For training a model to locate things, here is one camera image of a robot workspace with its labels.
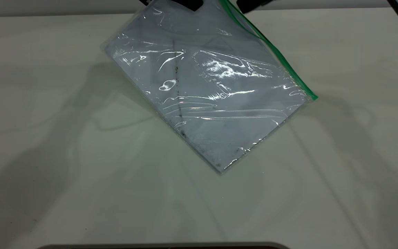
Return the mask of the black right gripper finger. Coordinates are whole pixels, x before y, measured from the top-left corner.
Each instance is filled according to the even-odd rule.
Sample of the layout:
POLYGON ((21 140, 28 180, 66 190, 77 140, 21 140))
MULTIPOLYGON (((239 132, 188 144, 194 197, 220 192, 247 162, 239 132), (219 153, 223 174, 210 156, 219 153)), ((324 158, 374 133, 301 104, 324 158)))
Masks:
POLYGON ((236 4, 243 14, 256 10, 259 7, 268 5, 274 0, 237 0, 236 4))

